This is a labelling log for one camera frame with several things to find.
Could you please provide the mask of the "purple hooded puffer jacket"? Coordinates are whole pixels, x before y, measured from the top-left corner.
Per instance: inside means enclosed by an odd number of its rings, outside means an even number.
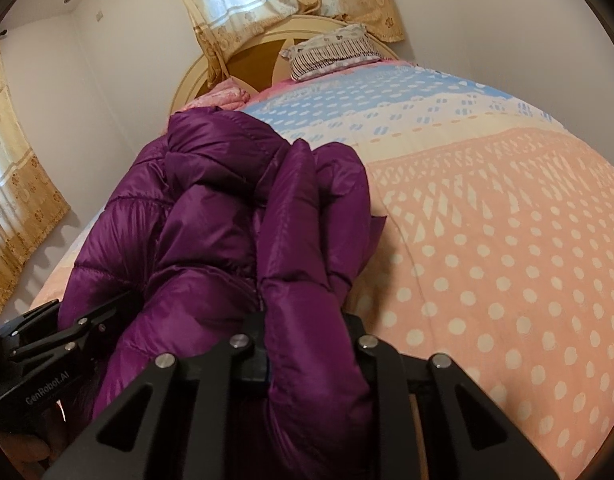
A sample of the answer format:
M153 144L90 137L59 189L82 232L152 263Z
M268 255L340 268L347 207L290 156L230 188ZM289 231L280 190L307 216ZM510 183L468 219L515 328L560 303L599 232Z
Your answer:
M66 404L83 428L156 356L191 358L266 315L267 433L300 479L331 479L370 420L369 389L342 315L377 249L365 167L348 145L289 142L218 107L173 114L94 223L65 290L68 328L125 292L141 312Z

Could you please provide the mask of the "folded pink blanket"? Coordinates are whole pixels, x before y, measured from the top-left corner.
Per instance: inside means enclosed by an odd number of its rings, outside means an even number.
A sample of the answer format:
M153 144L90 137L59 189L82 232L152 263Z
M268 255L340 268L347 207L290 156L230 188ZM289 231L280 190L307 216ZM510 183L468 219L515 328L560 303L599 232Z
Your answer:
M249 100L251 95L242 88L233 78L217 84L211 91L198 96L191 102L179 108L179 112L192 110L199 107L220 107L222 110L241 110Z

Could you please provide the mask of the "striped patterned pillow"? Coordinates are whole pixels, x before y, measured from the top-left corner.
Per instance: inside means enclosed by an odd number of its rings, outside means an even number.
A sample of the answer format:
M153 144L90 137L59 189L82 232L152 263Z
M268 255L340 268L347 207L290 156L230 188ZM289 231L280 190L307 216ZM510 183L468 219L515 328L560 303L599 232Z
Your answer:
M295 82L383 60L362 24L351 24L314 36L282 50L279 55L290 63L291 79Z

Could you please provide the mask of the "beige curtain on left wall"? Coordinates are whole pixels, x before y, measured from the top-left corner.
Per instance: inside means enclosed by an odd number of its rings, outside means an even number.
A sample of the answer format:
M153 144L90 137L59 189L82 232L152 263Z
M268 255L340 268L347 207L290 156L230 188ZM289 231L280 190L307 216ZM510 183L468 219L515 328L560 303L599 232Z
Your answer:
M69 211L22 131L0 51L0 314L26 263Z

